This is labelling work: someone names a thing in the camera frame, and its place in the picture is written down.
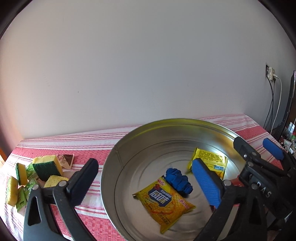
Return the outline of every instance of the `yellow packet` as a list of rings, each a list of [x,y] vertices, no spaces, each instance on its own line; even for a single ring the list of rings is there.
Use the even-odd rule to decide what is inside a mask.
[[[167,231],[184,213],[196,208],[172,188],[163,177],[133,194],[145,206],[151,217]]]
[[[223,179],[228,162],[227,156],[196,148],[191,161],[187,165],[188,170],[191,170],[192,161],[197,158],[200,158],[210,171],[214,171]]]

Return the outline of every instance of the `blue cloth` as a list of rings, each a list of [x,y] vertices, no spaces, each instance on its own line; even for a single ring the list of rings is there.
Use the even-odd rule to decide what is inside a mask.
[[[193,191],[193,187],[188,181],[188,177],[182,175],[176,168],[169,168],[166,171],[165,180],[181,195],[186,196]]]

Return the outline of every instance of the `white cable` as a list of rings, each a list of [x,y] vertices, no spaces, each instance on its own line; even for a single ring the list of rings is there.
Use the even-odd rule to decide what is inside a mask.
[[[281,79],[280,79],[277,75],[274,75],[274,77],[275,77],[275,78],[278,78],[279,81],[280,81],[280,83],[281,83]],[[281,93],[280,93],[280,95],[279,95],[279,105],[280,105],[280,103],[281,103]],[[277,111],[276,111],[276,117],[277,117],[277,113],[279,112],[279,105],[278,105],[278,109],[277,109]],[[274,123],[272,124],[272,128],[271,128],[271,130],[270,130],[270,133],[272,132],[272,129],[274,128]]]

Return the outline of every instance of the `wall outlet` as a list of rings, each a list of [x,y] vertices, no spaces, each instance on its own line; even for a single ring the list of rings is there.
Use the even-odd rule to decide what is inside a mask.
[[[275,81],[275,77],[274,77],[274,69],[272,67],[269,67],[268,65],[266,65],[265,67],[265,76],[270,80],[270,81]]]

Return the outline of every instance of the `sponge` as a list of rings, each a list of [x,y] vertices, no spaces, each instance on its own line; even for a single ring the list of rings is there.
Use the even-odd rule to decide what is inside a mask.
[[[21,163],[17,163],[15,166],[15,170],[17,173],[17,179],[18,179],[19,185],[25,186],[28,183],[26,166]]]
[[[38,177],[45,182],[51,175],[63,175],[61,164],[56,155],[35,157],[32,161],[32,165]]]
[[[6,203],[13,207],[17,203],[17,187],[18,181],[14,177],[10,177],[7,183]]]
[[[58,183],[62,180],[65,181],[69,181],[69,178],[66,177],[59,177],[56,175],[52,175],[49,177],[49,179],[46,181],[46,183],[44,184],[45,188],[50,188],[50,187],[55,187],[56,185],[58,185]]]

